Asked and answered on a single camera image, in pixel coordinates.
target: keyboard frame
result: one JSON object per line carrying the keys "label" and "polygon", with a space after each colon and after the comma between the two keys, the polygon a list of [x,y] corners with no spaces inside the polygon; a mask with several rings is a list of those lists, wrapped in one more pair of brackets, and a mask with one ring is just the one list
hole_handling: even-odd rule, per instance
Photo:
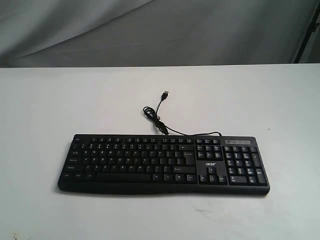
{"label": "keyboard frame", "polygon": [[[173,193],[198,193],[198,194],[240,194],[240,195],[266,195],[270,191],[270,184],[268,176],[266,174],[265,166],[263,163],[262,156],[259,151],[259,147],[256,138],[253,136],[212,136],[212,135],[197,135],[197,136],[183,136],[183,135],[122,135],[122,134],[76,134],[74,138],[115,138],[119,137],[122,139],[127,138],[155,138],[162,140],[164,138],[176,138],[176,139],[193,139],[193,149],[196,162],[196,176],[197,184],[190,183],[163,183],[163,182],[147,182],[147,183],[136,183],[136,182],[98,182],[98,181],[67,181],[62,178],[63,167],[66,164],[64,161],[61,169],[60,177],[58,180],[58,187],[62,191],[77,192],[77,193],[91,193],[91,194],[117,194],[117,195],[149,195],[149,194],[173,194]],[[250,141],[250,145],[237,144],[240,147],[256,147],[257,153],[261,161],[261,168],[263,170],[266,185],[230,185],[229,176],[227,176],[227,185],[218,184],[200,184],[198,178],[199,168],[203,168],[205,162],[213,162],[210,160],[198,160],[197,159],[197,139],[210,139],[219,140],[223,163],[227,172],[228,166],[226,165],[224,146],[233,146],[232,144],[226,144],[227,141]]]}

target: gray fabric backdrop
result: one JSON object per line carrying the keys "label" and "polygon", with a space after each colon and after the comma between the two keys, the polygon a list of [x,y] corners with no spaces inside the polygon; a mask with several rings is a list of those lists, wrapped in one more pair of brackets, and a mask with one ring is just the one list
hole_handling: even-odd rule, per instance
{"label": "gray fabric backdrop", "polygon": [[317,2],[0,0],[0,60],[11,67],[291,63]]}

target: black keyboard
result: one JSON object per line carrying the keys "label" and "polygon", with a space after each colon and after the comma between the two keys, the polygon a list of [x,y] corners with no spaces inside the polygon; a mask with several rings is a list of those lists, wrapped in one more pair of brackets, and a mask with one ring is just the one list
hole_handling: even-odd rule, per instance
{"label": "black keyboard", "polygon": [[270,190],[250,136],[77,134],[58,186],[100,194],[265,195]]}

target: white table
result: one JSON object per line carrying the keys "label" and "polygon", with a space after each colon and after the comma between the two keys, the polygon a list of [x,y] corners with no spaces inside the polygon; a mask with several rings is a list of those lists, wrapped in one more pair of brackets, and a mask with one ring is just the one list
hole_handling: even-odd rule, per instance
{"label": "white table", "polygon": [[[0,239],[319,239],[320,64],[0,69]],[[255,136],[265,197],[60,192],[74,134]]]}

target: black cable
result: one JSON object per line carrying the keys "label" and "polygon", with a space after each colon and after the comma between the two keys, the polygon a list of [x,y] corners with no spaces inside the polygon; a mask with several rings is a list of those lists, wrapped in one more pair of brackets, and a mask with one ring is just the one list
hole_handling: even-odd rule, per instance
{"label": "black cable", "polygon": [[149,106],[145,106],[143,108],[143,113],[144,115],[150,119],[150,121],[152,121],[154,123],[154,125],[159,129],[159,131],[165,135],[169,135],[169,130],[171,130],[172,132],[175,132],[177,134],[181,134],[181,135],[184,135],[184,136],[198,136],[198,135],[210,135],[210,134],[219,134],[219,136],[222,136],[222,134],[218,131],[213,131],[213,132],[208,132],[208,133],[197,133],[197,134],[185,134],[185,133],[182,133],[182,132],[179,132],[179,131],[176,131],[168,126],[166,126],[162,121],[160,121],[160,117],[158,116],[158,110],[159,110],[159,107],[161,105],[161,103],[168,97],[168,92],[165,91],[162,96],[161,96],[161,101],[159,102],[159,105],[158,107],[156,108],[156,111],[152,108],[152,107],[149,107]]}

